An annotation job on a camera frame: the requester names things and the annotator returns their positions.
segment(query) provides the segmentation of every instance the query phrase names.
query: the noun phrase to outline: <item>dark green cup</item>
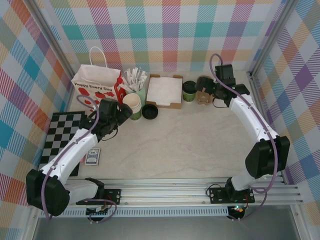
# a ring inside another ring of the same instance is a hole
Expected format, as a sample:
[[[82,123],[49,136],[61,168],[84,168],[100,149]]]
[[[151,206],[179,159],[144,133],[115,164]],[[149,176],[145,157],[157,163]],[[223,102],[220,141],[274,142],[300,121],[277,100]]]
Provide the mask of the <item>dark green cup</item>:
[[[182,98],[186,102],[192,102],[196,97],[196,83],[194,81],[186,81],[182,84]]]

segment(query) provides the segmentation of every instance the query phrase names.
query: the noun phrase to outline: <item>green cup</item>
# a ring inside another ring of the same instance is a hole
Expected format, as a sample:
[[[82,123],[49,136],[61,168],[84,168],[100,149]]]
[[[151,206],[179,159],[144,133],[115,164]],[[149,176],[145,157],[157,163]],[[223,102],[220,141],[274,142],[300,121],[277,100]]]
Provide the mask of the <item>green cup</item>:
[[[130,118],[134,121],[140,119],[141,118],[141,109],[138,112],[132,114]]]
[[[182,98],[186,102],[192,102],[196,97],[196,83],[194,81],[186,81],[182,84]]]

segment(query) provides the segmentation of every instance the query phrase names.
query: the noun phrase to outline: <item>red apple print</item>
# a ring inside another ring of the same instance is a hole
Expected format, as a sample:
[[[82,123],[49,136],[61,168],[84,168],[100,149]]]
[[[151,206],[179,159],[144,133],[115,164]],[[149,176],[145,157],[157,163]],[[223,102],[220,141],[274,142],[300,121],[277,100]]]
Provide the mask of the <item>red apple print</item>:
[[[104,94],[106,94],[106,95],[108,95],[109,97],[114,97],[115,95],[114,95],[114,93],[113,92],[106,92],[106,93],[104,93]]]
[[[95,96],[100,99],[104,99],[106,97],[103,93],[99,91],[95,92]]]
[[[78,90],[82,95],[85,95],[85,96],[89,96],[90,95],[88,93],[88,91],[86,89],[84,89],[83,87],[79,87]]]

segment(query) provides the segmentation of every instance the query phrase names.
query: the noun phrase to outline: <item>black lid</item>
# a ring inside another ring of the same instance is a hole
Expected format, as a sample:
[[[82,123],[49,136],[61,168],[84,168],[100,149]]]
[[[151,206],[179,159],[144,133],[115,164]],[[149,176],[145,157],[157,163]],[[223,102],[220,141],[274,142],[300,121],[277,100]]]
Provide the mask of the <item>black lid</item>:
[[[194,81],[186,81],[184,84],[182,84],[182,90],[186,94],[195,94],[197,92],[197,90],[196,90],[196,82],[194,82]]]
[[[145,119],[155,119],[158,116],[158,108],[155,105],[147,104],[142,108],[142,115]]]

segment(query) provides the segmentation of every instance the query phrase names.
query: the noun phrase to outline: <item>marble surface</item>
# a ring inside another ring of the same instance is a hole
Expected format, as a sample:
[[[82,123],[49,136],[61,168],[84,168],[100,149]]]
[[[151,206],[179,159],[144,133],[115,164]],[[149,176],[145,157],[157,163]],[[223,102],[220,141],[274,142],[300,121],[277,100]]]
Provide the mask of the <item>marble surface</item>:
[[[161,73],[172,76],[173,72]],[[179,72],[184,81],[209,73]],[[234,71],[236,82],[249,88],[244,71]],[[83,107],[75,95],[70,111]],[[217,100],[217,106],[223,102]],[[118,135],[101,141],[98,166],[80,164],[72,179],[148,179],[230,177],[245,168],[252,142],[229,108],[182,101],[182,109],[159,108],[158,117],[127,120]]]

